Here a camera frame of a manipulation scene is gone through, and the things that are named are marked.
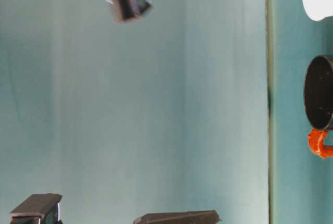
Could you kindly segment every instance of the teal surface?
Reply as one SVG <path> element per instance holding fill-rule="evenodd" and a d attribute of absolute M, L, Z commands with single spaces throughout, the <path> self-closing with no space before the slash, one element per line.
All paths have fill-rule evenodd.
<path fill-rule="evenodd" d="M 268 223 L 265 0 L 186 0 L 186 209 Z"/>
<path fill-rule="evenodd" d="M 154 3 L 0 0 L 0 223 L 38 192 L 64 223 L 183 209 L 184 0 Z"/>
<path fill-rule="evenodd" d="M 268 223 L 265 0 L 153 5 L 0 0 L 0 223 L 47 192 L 64 223 Z"/>
<path fill-rule="evenodd" d="M 308 148 L 311 127 L 302 94 L 310 61 L 333 52 L 333 20 L 310 20 L 302 0 L 268 1 L 272 223 L 332 223 L 333 163 L 315 157 Z"/>

